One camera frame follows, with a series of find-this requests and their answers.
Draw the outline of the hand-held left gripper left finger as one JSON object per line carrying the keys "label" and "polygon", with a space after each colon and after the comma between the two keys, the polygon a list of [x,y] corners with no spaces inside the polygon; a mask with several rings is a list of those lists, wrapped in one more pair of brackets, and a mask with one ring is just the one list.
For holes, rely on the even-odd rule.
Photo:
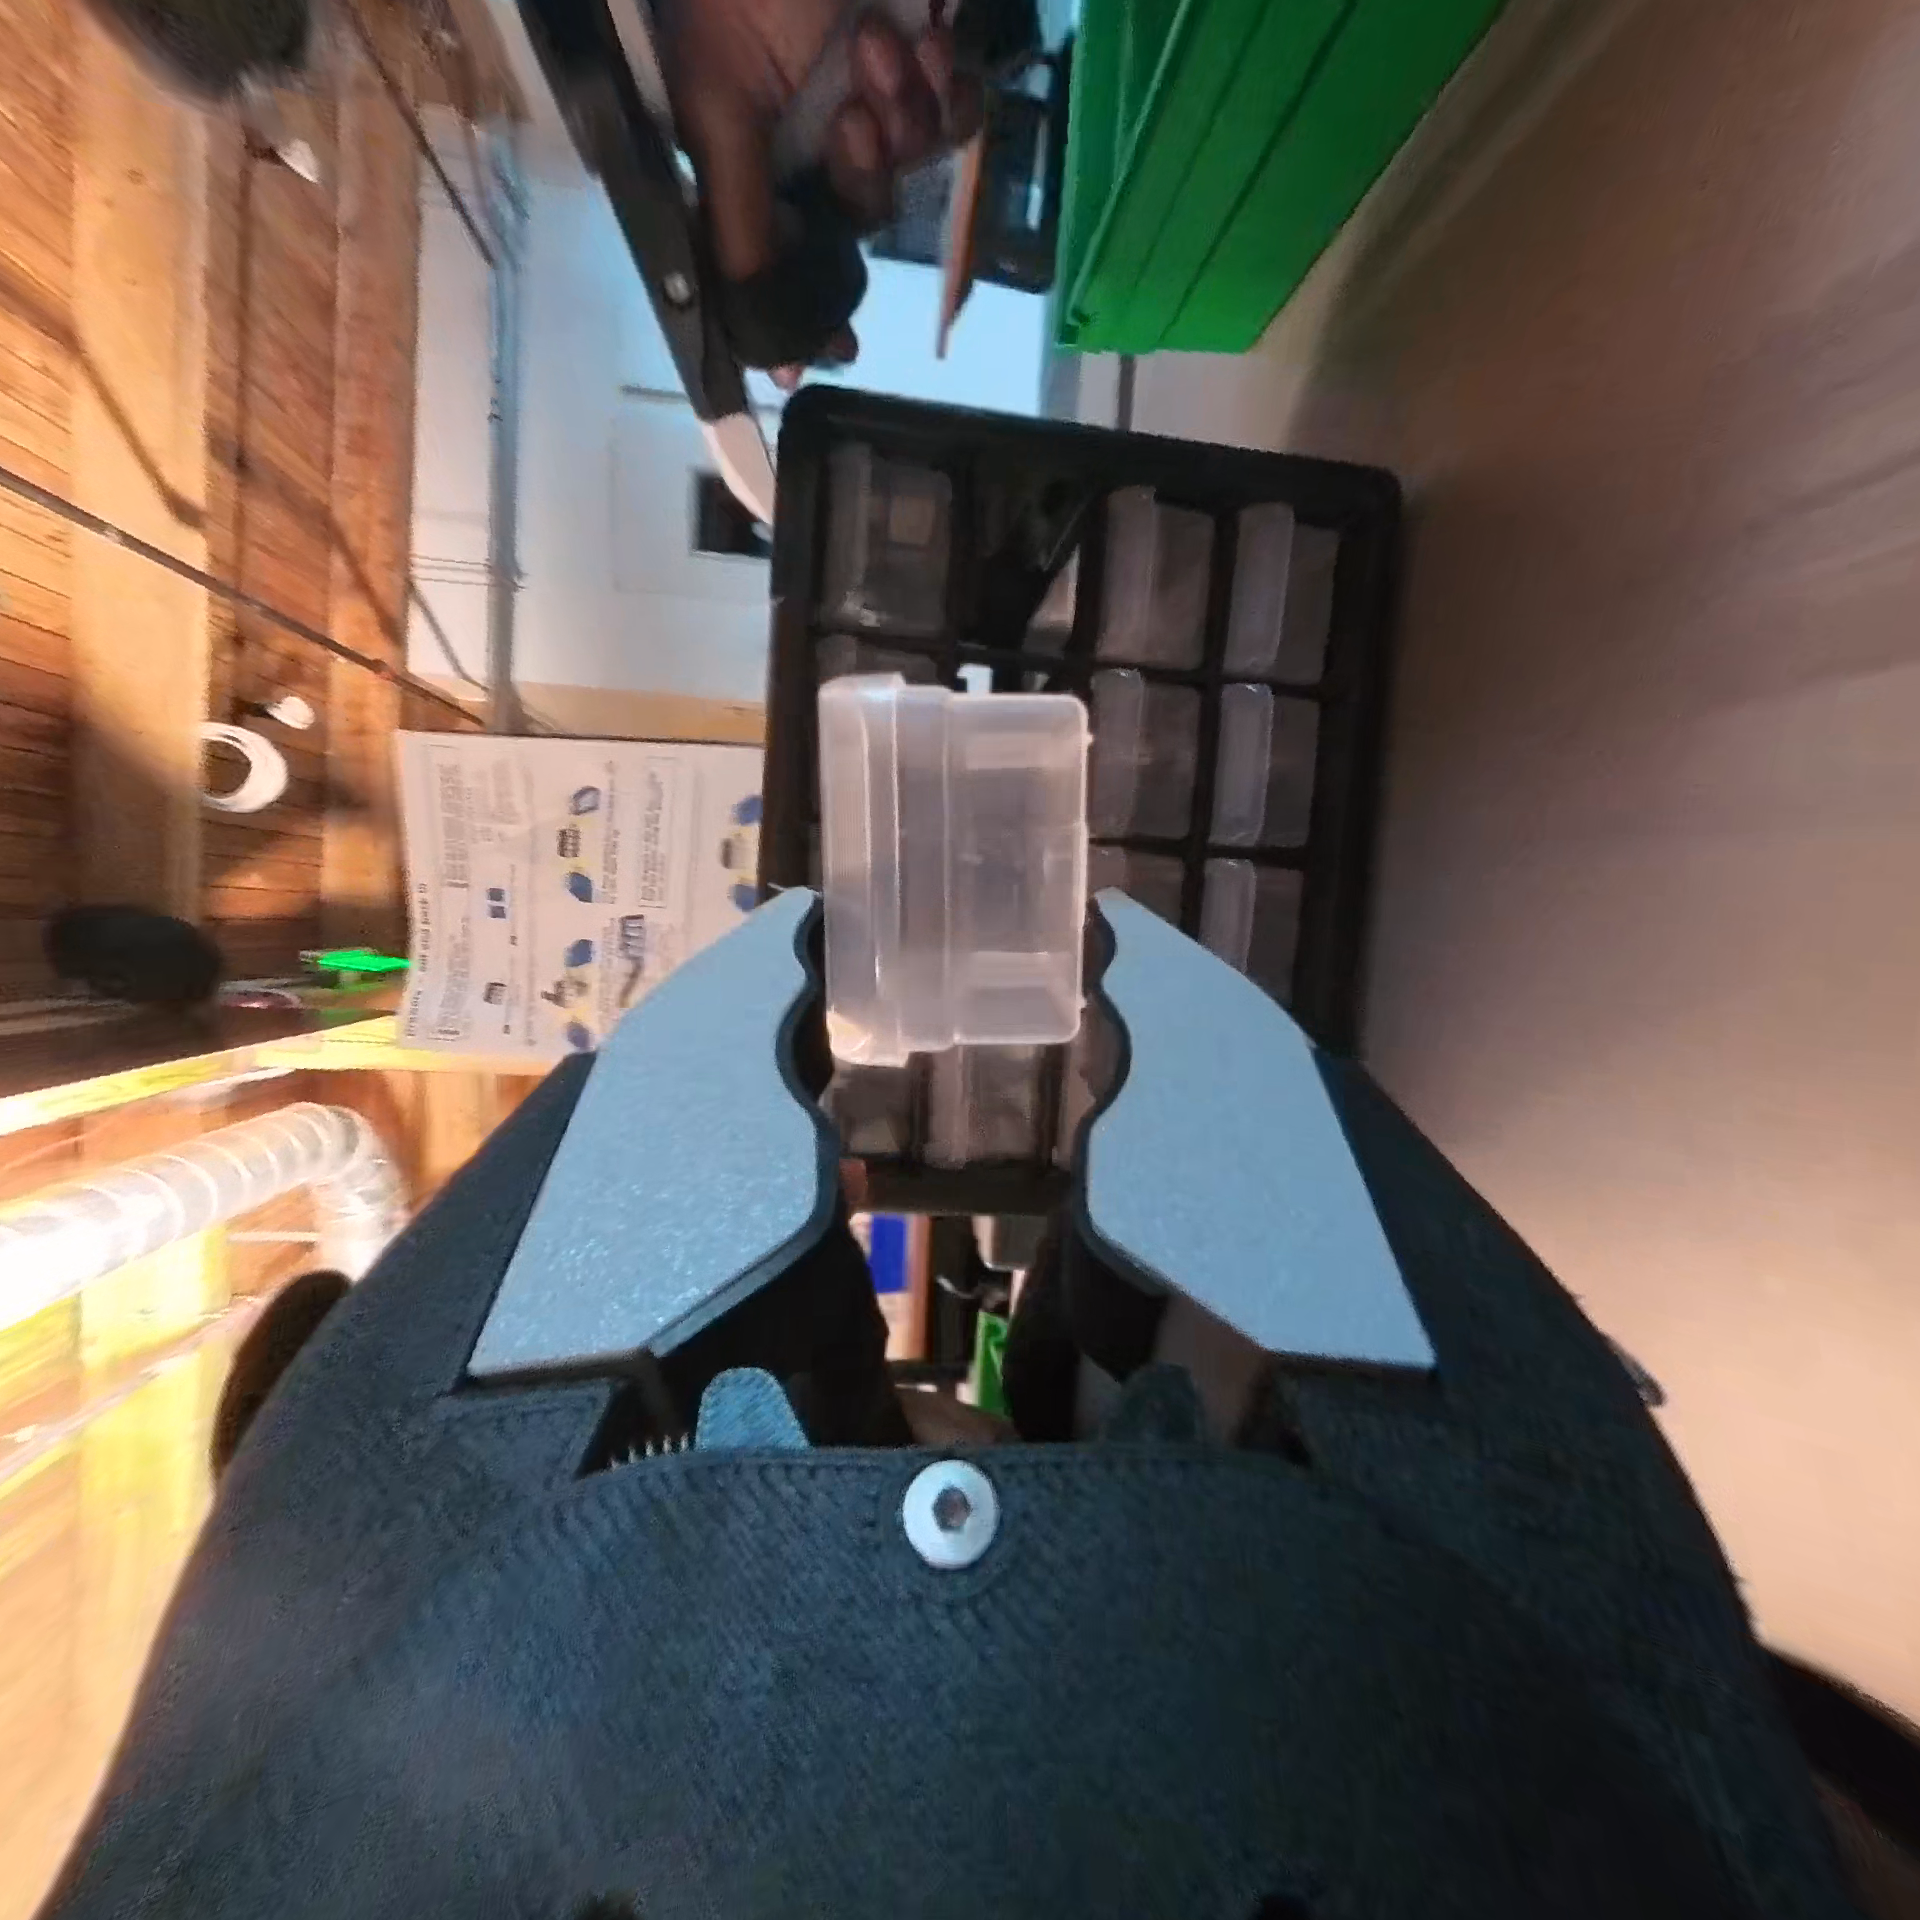
{"label": "hand-held left gripper left finger", "polygon": [[760,903],[600,1041],[472,1378],[662,1358],[817,1246],[840,1214],[840,1142],[799,1070],[817,915],[810,889]]}

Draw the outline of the clear plastic drawer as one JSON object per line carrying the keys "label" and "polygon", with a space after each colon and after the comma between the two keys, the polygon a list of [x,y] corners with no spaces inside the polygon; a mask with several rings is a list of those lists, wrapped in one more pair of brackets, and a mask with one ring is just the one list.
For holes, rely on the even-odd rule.
{"label": "clear plastic drawer", "polygon": [[1092,719],[1067,691],[817,689],[827,1047],[905,1067],[1083,1028]]}

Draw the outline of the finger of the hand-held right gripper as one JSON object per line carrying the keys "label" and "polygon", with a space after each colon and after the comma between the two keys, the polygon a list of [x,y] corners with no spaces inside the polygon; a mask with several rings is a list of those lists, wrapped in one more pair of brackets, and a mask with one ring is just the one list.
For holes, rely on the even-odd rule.
{"label": "finger of the hand-held right gripper", "polygon": [[771,530],[782,513],[782,478],[776,478],[776,449],[767,438],[767,417],[756,416],[756,405],[743,405],[733,416],[701,416],[701,411],[690,416],[715,462],[715,478]]}

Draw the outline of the instruction poster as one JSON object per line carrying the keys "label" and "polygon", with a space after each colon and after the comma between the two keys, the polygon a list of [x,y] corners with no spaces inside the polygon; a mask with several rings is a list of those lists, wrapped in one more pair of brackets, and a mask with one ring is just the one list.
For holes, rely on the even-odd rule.
{"label": "instruction poster", "polygon": [[588,1053],[760,903],[760,747],[404,733],[393,797],[404,1047]]}

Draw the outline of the translucent flexible duct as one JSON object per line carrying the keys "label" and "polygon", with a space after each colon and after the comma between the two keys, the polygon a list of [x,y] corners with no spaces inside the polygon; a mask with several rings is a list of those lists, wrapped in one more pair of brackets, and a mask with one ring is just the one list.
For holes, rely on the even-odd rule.
{"label": "translucent flexible duct", "polygon": [[293,1099],[6,1204],[0,1282],[37,1310],[287,1192],[312,1192],[315,1246],[347,1277],[365,1277],[411,1221],[382,1130],[347,1104]]}

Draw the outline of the green plastic bin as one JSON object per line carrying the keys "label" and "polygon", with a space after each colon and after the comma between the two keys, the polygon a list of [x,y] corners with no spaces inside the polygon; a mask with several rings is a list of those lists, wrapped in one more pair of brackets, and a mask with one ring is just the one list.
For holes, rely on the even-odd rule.
{"label": "green plastic bin", "polygon": [[1503,0],[1077,3],[1053,340],[1253,349]]}

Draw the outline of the person's right hand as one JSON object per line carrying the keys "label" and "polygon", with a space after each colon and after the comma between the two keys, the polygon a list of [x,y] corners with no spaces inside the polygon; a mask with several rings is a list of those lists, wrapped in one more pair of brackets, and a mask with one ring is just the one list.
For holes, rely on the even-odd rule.
{"label": "person's right hand", "polygon": [[[848,15],[855,3],[827,0],[656,3],[656,69],[727,282],[782,260],[776,132]],[[855,223],[888,223],[898,180],[975,125],[982,78],[957,63],[949,30],[927,24],[913,39],[888,15],[863,15],[855,91],[824,138],[824,171]]]}

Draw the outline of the black drawer cabinet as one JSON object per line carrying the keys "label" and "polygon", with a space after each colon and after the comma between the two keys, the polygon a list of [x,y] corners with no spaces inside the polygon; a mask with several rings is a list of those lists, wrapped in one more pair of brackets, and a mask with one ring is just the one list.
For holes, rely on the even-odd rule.
{"label": "black drawer cabinet", "polygon": [[760,892],[817,883],[827,675],[1067,691],[1092,889],[1357,1053],[1401,558],[1382,467],[810,390],[782,427]]}

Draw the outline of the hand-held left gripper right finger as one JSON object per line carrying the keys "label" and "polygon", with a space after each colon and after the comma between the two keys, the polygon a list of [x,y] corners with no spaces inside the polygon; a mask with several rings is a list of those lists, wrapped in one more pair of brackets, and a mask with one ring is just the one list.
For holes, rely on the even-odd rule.
{"label": "hand-held left gripper right finger", "polygon": [[1263,1353],[1430,1372],[1306,1028],[1127,892],[1092,903],[1116,1082],[1077,1137],[1077,1230],[1116,1277],[1183,1297]]}

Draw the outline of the instruction sheet on board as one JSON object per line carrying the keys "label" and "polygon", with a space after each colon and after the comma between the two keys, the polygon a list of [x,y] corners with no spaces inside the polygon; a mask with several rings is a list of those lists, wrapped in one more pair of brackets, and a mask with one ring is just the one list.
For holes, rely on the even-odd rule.
{"label": "instruction sheet on board", "polygon": [[576,739],[690,739],[690,747],[767,747],[760,701],[723,701],[689,691],[519,682],[528,733]]}

